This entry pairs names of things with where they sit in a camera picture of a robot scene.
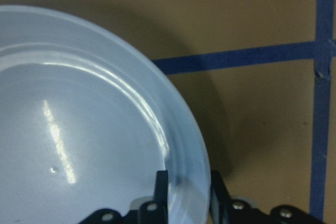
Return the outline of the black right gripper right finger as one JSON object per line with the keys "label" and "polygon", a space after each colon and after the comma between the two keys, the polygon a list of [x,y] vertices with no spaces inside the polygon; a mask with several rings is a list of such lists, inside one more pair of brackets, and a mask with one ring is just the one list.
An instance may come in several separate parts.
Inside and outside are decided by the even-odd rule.
{"label": "black right gripper right finger", "polygon": [[220,223],[251,223],[252,206],[244,198],[231,197],[221,174],[211,171],[211,199],[209,213],[212,222]]}

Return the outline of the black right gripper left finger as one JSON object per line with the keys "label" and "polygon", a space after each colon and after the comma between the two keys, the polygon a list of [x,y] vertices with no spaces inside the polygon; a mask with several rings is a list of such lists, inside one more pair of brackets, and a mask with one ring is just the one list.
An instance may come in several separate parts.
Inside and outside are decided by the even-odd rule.
{"label": "black right gripper left finger", "polygon": [[168,171],[160,170],[156,172],[152,200],[139,208],[139,223],[168,223],[167,196]]}

